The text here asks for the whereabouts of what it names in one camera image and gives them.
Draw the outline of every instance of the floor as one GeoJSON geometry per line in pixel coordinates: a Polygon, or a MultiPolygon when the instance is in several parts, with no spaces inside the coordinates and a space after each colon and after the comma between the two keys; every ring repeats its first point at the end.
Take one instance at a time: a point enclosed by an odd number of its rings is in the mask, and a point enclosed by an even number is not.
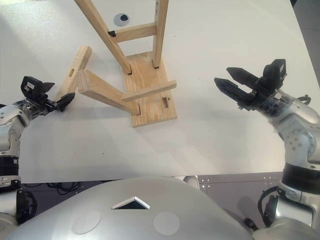
{"type": "MultiPolygon", "coordinates": [[[[297,0],[294,12],[298,19],[316,76],[320,85],[320,0],[297,0]]],[[[200,190],[211,197],[240,223],[244,218],[253,219],[258,227],[263,227],[257,209],[257,202],[263,190],[273,187],[281,179],[281,172],[206,175],[198,176],[200,190]]],[[[82,192],[102,181],[82,182],[80,187],[66,195],[59,195],[56,189],[46,184],[24,186],[33,192],[38,200],[37,214],[82,192]]]]}

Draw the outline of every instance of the wooden base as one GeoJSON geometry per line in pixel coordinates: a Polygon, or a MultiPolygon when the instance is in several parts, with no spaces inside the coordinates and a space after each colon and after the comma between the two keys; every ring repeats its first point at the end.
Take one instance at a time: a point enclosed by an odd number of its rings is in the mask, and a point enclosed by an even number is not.
{"type": "MultiPolygon", "coordinates": [[[[131,55],[127,59],[132,70],[132,74],[122,71],[127,93],[168,82],[164,63],[161,61],[159,68],[154,68],[152,52],[131,55]]],[[[145,96],[136,101],[140,107],[140,114],[131,115],[134,128],[177,118],[170,90],[145,96]]]]}

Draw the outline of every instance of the black joint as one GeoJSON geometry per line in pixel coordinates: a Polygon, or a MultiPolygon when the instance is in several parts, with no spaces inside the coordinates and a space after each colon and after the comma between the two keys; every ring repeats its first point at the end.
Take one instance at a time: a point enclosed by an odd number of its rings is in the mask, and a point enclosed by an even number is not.
{"type": "Polygon", "coordinates": [[[116,32],[114,30],[113,31],[108,31],[108,34],[113,38],[115,38],[117,36],[116,32]]]}
{"type": "Polygon", "coordinates": [[[132,75],[131,65],[129,64],[129,66],[130,66],[130,73],[128,73],[128,75],[132,75]]]}
{"type": "Polygon", "coordinates": [[[154,69],[158,69],[159,68],[159,66],[155,66],[155,63],[154,63],[154,60],[152,59],[152,63],[153,63],[153,67],[154,67],[154,69]]]}

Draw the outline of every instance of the wooden frame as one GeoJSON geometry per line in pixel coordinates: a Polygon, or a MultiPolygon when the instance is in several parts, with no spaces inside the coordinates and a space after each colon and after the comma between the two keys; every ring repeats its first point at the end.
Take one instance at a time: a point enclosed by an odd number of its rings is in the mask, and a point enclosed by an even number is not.
{"type": "Polygon", "coordinates": [[[177,113],[162,62],[169,0],[156,0],[154,22],[109,31],[91,0],[74,0],[121,65],[126,93],[87,70],[76,74],[79,93],[131,113],[133,127],[176,119],[177,113]],[[125,56],[118,43],[153,36],[152,52],[125,56]]]}
{"type": "Polygon", "coordinates": [[[64,81],[55,96],[54,101],[57,102],[61,99],[62,96],[75,92],[77,87],[76,73],[79,70],[85,69],[91,53],[92,49],[89,46],[80,46],[78,48],[72,64],[64,78],[64,81]]]}

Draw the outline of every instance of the black mesh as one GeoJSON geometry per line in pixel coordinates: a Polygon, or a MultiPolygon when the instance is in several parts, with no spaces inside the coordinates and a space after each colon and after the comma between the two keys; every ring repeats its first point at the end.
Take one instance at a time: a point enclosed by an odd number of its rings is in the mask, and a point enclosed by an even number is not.
{"type": "Polygon", "coordinates": [[[142,206],[139,202],[137,201],[132,201],[127,203],[126,205],[123,205],[121,207],[118,207],[117,209],[147,209],[144,206],[142,206]]]}

